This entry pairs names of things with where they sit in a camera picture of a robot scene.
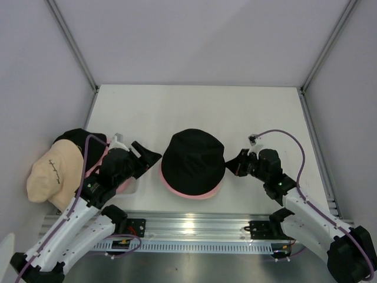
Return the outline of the black cap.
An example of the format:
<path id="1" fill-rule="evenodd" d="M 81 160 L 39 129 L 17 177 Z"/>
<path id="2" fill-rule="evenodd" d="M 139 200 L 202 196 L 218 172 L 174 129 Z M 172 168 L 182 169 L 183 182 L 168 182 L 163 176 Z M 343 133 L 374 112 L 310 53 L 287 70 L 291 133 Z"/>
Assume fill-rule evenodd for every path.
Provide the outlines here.
<path id="1" fill-rule="evenodd" d="M 173 189 L 187 195 L 202 195 L 224 177 L 224 145 L 199 129 L 180 131 L 172 136 L 161 167 Z"/>

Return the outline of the pink bucket hat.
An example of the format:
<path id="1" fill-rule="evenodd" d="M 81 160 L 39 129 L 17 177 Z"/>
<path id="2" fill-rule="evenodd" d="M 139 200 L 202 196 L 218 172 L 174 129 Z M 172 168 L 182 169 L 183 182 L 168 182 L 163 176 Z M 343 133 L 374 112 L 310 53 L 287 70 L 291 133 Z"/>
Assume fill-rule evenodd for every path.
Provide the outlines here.
<path id="1" fill-rule="evenodd" d="M 168 183 L 167 181 L 165 180 L 164 176 L 163 176 L 163 173 L 162 173 L 162 167 L 161 165 L 159 166 L 159 169 L 158 169 L 158 174 L 159 174 L 159 177 L 160 177 L 160 180 L 162 182 L 162 184 L 173 194 L 181 197 L 181 198 L 185 198 L 185 199 L 193 199 L 193 200 L 205 200 L 205 199 L 210 199 L 212 198 L 214 195 L 217 194 L 217 192 L 220 190 L 221 188 L 221 185 L 222 185 L 222 182 L 220 182 L 216 187 L 214 187 L 212 190 L 210 190 L 209 192 L 207 193 L 204 193 L 202 195 L 187 195 L 187 194 L 183 194 L 181 192 L 178 192 L 177 190 L 173 189 Z"/>

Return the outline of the black bucket hat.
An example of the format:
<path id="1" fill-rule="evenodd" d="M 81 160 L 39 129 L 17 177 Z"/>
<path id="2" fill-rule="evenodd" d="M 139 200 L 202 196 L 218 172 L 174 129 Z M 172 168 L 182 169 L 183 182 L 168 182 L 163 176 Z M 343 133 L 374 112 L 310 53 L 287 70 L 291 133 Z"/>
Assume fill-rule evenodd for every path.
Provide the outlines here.
<path id="1" fill-rule="evenodd" d="M 88 132 L 82 128 L 77 128 L 73 130 L 66 131 L 62 135 L 58 136 L 54 143 L 59 140 L 69 140 L 73 142 L 81 152 L 81 155 L 84 156 L 84 146 L 86 139 L 89 135 L 94 135 L 96 138 L 100 139 L 102 142 L 107 143 L 107 136 L 103 133 L 92 133 Z M 90 138 L 88 143 L 88 156 L 87 162 L 85 164 L 85 172 L 89 172 L 93 167 L 96 167 L 97 163 L 102 159 L 107 146 L 100 143 L 98 140 Z"/>

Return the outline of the beige cap with script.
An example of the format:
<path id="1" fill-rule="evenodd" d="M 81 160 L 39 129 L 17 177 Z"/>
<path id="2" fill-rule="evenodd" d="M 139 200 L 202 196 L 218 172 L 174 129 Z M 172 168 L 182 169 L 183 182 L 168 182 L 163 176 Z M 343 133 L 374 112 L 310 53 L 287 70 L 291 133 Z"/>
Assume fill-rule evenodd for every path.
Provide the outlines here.
<path id="1" fill-rule="evenodd" d="M 71 202 L 81 181 L 83 156 L 69 140 L 56 141 L 32 165 L 27 179 L 28 199 L 34 203 L 49 201 L 64 211 Z"/>

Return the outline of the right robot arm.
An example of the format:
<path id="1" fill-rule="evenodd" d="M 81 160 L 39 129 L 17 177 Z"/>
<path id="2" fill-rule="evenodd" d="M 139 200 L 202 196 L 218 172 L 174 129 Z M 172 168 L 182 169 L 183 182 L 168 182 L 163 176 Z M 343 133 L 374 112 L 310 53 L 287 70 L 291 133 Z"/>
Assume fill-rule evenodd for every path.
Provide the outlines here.
<path id="1" fill-rule="evenodd" d="M 263 183 L 269 198 L 281 209 L 270 215 L 269 233 L 300 242 L 327 266 L 336 282 L 361 282 L 376 272 L 376 252 L 370 233 L 356 228 L 321 209 L 297 189 L 283 172 L 277 151 L 259 153 L 243 149 L 225 166 L 236 176 L 253 176 Z"/>

